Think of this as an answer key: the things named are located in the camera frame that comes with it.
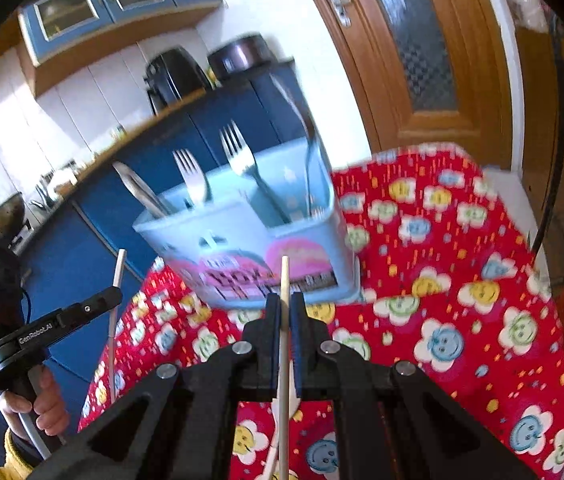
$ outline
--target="chopstick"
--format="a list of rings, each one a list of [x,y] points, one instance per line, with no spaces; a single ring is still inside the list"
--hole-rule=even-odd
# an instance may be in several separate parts
[[[290,301],[290,280],[288,275],[289,263],[288,256],[282,256],[282,276],[280,283],[280,299],[282,306],[282,315],[280,320],[280,374],[278,381],[280,383],[280,395],[278,402],[280,403],[280,413],[278,414],[278,423],[280,425],[280,443],[279,443],[279,473],[280,480],[288,480],[288,388],[289,388],[289,358],[288,358],[288,304]]]
[[[126,249],[118,251],[116,270],[113,274],[113,286],[120,288],[122,283],[122,273],[124,272],[124,260],[126,260]],[[108,314],[108,392],[111,404],[116,401],[116,374],[115,374],[115,355],[116,355],[116,323],[118,322],[118,308],[115,307]]]

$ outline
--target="tiled wall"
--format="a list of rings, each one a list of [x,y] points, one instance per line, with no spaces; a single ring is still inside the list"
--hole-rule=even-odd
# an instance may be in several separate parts
[[[146,60],[178,44],[206,67],[206,46],[194,29],[187,29],[105,57],[36,100],[15,50],[1,56],[0,204],[16,190],[27,201],[39,198],[35,185],[40,175],[89,149],[97,151],[118,124],[130,128],[148,118],[151,109],[142,79]]]
[[[313,0],[224,0],[226,8],[197,30],[209,50],[260,32],[279,57],[296,59],[297,75],[334,167],[370,155],[350,83]]]

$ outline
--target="black appliance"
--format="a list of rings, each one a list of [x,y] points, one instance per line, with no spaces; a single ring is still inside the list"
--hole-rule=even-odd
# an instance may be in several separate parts
[[[156,114],[195,90],[213,85],[191,54],[177,46],[158,54],[146,65],[144,81],[153,113]]]
[[[241,36],[208,55],[209,66],[221,82],[275,60],[261,34]]]

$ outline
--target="person's hand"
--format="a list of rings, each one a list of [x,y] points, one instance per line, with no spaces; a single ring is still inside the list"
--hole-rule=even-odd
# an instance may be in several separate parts
[[[24,397],[12,392],[2,392],[0,395],[0,411],[18,437],[28,440],[27,432],[20,421],[19,413],[28,413],[33,409],[39,416],[37,426],[49,436],[56,436],[66,430],[69,425],[69,413],[66,411],[64,400],[60,394],[60,386],[47,367],[42,367],[40,374],[40,388],[42,392],[31,406]]]

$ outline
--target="finger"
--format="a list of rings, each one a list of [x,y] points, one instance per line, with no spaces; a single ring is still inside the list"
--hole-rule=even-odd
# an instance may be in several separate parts
[[[64,403],[59,402],[50,410],[44,412],[43,415],[38,416],[36,425],[38,428],[40,428],[40,430],[48,430],[49,428],[52,428],[56,424],[56,422],[64,416],[65,413],[66,409],[64,407]]]
[[[48,367],[43,366],[42,371],[40,372],[40,388],[42,388],[43,390],[47,390],[55,382],[56,380],[54,379],[51,370]]]
[[[43,390],[42,393],[38,395],[38,398],[33,403],[33,409],[38,415],[42,415],[60,401],[62,401],[60,386],[54,383],[50,388]]]
[[[60,433],[64,433],[66,428],[69,427],[69,422],[71,421],[71,416],[64,412],[64,415],[58,420],[54,425],[52,425],[48,430],[44,430],[44,432],[48,436],[56,436]]]
[[[31,403],[24,397],[8,391],[0,394],[0,411],[5,415],[11,415],[13,413],[28,413],[31,409]]]

